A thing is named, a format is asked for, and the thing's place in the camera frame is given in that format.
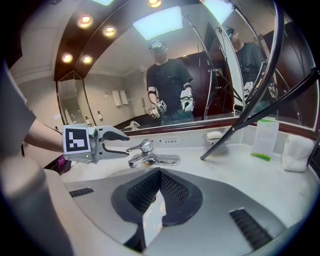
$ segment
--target towel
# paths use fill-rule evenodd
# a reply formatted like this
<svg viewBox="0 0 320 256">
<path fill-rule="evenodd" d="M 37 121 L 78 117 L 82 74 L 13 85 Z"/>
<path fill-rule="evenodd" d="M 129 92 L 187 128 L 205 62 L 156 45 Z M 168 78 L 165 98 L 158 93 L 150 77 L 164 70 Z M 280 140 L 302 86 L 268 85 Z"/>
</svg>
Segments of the towel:
<svg viewBox="0 0 320 256">
<path fill-rule="evenodd" d="M 123 103 L 124 105 L 128 105 L 129 102 L 128 102 L 128 99 L 127 99 L 127 95 L 126 95 L 126 91 L 125 91 L 125 90 L 121 90 L 121 91 L 120 91 L 120 96 L 121 96 L 122 103 Z"/>
<path fill-rule="evenodd" d="M 113 96 L 113 100 L 114 100 L 115 105 L 117 107 L 121 106 L 122 103 L 121 103 L 121 100 L 120 100 L 119 92 L 117 90 L 113 90 L 112 91 L 112 96 Z"/>
<path fill-rule="evenodd" d="M 290 134 L 285 141 L 282 153 L 283 169 L 291 172 L 304 172 L 313 148 L 314 142 L 311 139 Z"/>
</svg>

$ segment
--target soap dish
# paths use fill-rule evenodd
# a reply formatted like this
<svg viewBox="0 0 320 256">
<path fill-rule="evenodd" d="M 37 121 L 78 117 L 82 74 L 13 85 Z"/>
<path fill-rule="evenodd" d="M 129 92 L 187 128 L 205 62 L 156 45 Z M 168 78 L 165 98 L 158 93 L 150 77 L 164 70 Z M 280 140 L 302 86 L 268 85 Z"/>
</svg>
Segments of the soap dish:
<svg viewBox="0 0 320 256">
<path fill-rule="evenodd" d="M 222 133 L 222 136 L 225 135 L 225 133 L 227 132 L 226 129 L 218 129 L 218 130 L 206 130 L 204 133 L 203 133 L 203 138 L 206 140 L 206 142 L 208 143 L 211 143 L 211 144 L 216 144 L 220 139 L 219 138 L 214 138 L 214 139 L 209 139 L 207 134 L 208 133 L 211 133 L 211 132 L 220 132 Z"/>
</svg>

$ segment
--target small bottle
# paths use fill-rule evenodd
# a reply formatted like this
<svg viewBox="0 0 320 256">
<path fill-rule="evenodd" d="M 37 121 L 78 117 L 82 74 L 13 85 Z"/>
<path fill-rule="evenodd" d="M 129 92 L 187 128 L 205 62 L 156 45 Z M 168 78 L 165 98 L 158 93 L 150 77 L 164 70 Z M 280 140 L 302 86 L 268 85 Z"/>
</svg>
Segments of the small bottle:
<svg viewBox="0 0 320 256">
<path fill-rule="evenodd" d="M 103 117 L 102 117 L 102 115 L 101 115 L 100 111 L 98 111 L 98 118 L 99 118 L 99 120 L 102 120 L 102 119 L 103 119 Z"/>
<path fill-rule="evenodd" d="M 84 117 L 84 121 L 88 126 L 91 125 L 90 119 L 87 116 Z"/>
</svg>

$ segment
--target white countertop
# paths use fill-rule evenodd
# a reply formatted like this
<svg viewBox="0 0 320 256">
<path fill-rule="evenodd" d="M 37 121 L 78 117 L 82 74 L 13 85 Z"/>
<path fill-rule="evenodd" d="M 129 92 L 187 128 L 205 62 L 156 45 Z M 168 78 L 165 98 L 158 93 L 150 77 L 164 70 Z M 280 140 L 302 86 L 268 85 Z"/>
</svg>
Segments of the white countertop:
<svg viewBox="0 0 320 256">
<path fill-rule="evenodd" d="M 108 147 L 108 149 L 125 150 L 120 147 Z M 302 173 L 285 171 L 280 154 L 274 154 L 267 162 L 251 156 L 251 146 L 244 144 L 228 144 L 206 160 L 200 160 L 200 156 L 207 149 L 206 147 L 155 148 L 155 152 L 181 157 L 180 164 L 162 165 L 162 168 L 186 172 L 234 186 L 273 212 L 286 227 L 296 224 L 309 213 L 320 190 L 320 181 L 313 170 L 308 168 Z M 77 163 L 61 178 L 63 182 L 103 179 L 128 169 L 128 160 L 135 154 L 137 152 L 131 152 L 127 158 L 101 160 L 98 164 Z M 140 164 L 132 171 L 149 167 L 151 166 Z"/>
</svg>

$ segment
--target sleeve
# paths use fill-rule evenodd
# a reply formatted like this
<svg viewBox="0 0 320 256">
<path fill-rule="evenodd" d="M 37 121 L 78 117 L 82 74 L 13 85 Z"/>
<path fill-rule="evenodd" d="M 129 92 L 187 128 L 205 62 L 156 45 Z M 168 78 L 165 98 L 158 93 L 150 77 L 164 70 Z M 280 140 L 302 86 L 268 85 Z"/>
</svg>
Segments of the sleeve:
<svg viewBox="0 0 320 256">
<path fill-rule="evenodd" d="M 0 152 L 18 152 L 36 117 L 16 90 L 7 65 L 0 62 Z"/>
<path fill-rule="evenodd" d="M 259 70 L 261 67 L 261 63 L 263 61 L 263 58 L 262 58 L 262 54 L 260 52 L 259 46 L 256 45 L 255 43 L 253 43 L 253 45 L 252 45 L 252 55 L 253 55 L 254 63 Z"/>
<path fill-rule="evenodd" d="M 156 87 L 155 76 L 150 68 L 146 71 L 146 90 L 149 91 L 149 87 Z"/>
<path fill-rule="evenodd" d="M 177 70 L 183 84 L 190 83 L 193 80 L 193 77 L 190 75 L 187 67 L 180 59 L 178 59 Z"/>
</svg>

